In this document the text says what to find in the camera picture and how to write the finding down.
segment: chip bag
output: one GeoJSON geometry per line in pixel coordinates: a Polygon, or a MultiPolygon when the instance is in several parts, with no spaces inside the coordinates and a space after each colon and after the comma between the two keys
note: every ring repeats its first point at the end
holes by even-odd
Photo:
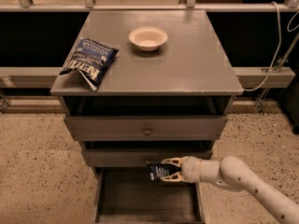
{"type": "Polygon", "coordinates": [[[89,38],[81,39],[70,63],[61,71],[60,76],[79,70],[96,91],[117,53],[118,50],[107,43],[89,38]]]}

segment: robotic arm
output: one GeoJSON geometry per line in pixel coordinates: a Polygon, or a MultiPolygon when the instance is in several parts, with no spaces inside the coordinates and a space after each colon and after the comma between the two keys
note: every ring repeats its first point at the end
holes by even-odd
{"type": "Polygon", "coordinates": [[[245,190],[251,194],[279,223],[299,223],[299,205],[278,190],[264,183],[239,158],[228,156],[222,161],[201,160],[195,157],[166,159],[162,164],[181,168],[161,179],[167,182],[207,182],[222,189],[245,190]]]}

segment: speckled floor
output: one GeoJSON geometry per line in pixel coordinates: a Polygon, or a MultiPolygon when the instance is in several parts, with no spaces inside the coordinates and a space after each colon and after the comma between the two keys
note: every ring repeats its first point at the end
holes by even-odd
{"type": "MultiPolygon", "coordinates": [[[[299,202],[299,136],[277,106],[234,105],[212,159],[241,158],[299,202]]],[[[0,223],[91,223],[97,181],[62,114],[0,116],[0,223]]],[[[276,223],[245,191],[202,184],[206,223],[276,223]]]]}

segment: cabinet top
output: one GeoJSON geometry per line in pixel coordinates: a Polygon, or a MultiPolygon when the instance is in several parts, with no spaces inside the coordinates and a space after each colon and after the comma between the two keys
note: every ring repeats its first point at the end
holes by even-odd
{"type": "Polygon", "coordinates": [[[92,11],[70,51],[82,38],[108,43],[119,53],[97,91],[76,73],[57,77],[57,96],[238,95],[243,92],[205,11],[92,11]],[[138,27],[158,27],[168,40],[156,51],[141,51],[129,41],[138,27]]]}

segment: open drawer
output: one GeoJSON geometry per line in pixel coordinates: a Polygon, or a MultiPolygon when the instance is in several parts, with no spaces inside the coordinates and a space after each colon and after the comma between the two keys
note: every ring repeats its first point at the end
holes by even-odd
{"type": "Polygon", "coordinates": [[[225,116],[66,117],[76,141],[217,140],[225,116]]]}
{"type": "Polygon", "coordinates": [[[101,169],[100,173],[96,224],[204,223],[199,186],[150,182],[142,168],[101,169]]]}

